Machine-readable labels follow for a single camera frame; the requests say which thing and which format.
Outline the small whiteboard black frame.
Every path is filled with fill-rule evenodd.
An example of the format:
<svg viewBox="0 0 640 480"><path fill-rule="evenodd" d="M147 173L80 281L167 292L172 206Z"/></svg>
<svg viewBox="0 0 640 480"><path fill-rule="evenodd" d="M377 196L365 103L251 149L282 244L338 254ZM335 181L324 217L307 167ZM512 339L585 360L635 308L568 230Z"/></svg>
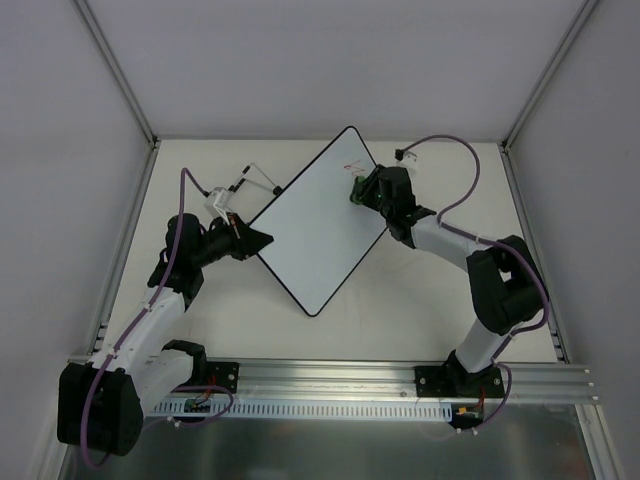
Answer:
<svg viewBox="0 0 640 480"><path fill-rule="evenodd" d="M308 316L321 313L386 230L379 213L350 201L376 162L354 126L337 137L250 222L273 237L258 253Z"/></svg>

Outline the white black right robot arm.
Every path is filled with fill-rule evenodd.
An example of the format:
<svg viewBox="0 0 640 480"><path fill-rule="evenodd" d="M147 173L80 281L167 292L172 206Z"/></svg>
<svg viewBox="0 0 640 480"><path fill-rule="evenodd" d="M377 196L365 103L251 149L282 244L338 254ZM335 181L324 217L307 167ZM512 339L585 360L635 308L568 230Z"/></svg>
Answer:
<svg viewBox="0 0 640 480"><path fill-rule="evenodd" d="M356 178L350 201L379 213L396 241L466 272L475 320L430 382L456 396L478 394L511 339L548 311L549 296L526 242L515 235L490 240L445 223L417 203L402 167L378 165Z"/></svg>

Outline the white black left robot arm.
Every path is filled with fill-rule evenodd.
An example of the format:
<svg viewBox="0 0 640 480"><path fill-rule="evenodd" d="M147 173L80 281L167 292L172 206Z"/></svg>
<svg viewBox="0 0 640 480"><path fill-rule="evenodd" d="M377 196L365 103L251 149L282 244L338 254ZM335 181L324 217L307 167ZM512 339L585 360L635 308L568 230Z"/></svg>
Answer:
<svg viewBox="0 0 640 480"><path fill-rule="evenodd" d="M84 363L69 363L59 377L58 441L106 455L128 454L145 417L174 389L202 388L208 379L206 349L166 340L203 283L203 270L225 257L243 261L273 242L233 214L204 227L189 213L167 224L165 247L143 298L116 337Z"/></svg>

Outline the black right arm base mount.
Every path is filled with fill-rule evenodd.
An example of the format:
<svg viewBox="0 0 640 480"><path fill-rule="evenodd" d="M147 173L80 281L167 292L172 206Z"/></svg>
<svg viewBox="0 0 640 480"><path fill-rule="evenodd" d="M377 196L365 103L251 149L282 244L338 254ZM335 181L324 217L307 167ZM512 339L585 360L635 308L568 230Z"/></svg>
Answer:
<svg viewBox="0 0 640 480"><path fill-rule="evenodd" d="M444 365L423 365L414 368L414 377L419 398L479 398L484 393L489 399L502 399L505 395L502 374L497 367L468 374Z"/></svg>

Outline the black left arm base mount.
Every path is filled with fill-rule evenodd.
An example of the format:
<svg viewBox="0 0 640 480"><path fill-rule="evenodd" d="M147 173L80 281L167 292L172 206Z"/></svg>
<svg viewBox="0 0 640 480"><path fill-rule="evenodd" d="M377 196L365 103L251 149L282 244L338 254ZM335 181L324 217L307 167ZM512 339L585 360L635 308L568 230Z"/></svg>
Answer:
<svg viewBox="0 0 640 480"><path fill-rule="evenodd" d="M207 361L204 380L206 385L222 387L232 394L237 392L240 364L230 361Z"/></svg>

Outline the green foam whiteboard eraser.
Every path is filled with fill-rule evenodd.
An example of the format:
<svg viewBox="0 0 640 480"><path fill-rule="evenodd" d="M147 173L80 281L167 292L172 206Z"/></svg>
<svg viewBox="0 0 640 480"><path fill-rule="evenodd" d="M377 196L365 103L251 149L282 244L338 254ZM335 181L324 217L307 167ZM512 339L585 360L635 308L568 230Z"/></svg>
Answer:
<svg viewBox="0 0 640 480"><path fill-rule="evenodd" d="M354 184L349 195L349 200L355 205L364 205L368 191L367 178L358 176L354 179Z"/></svg>

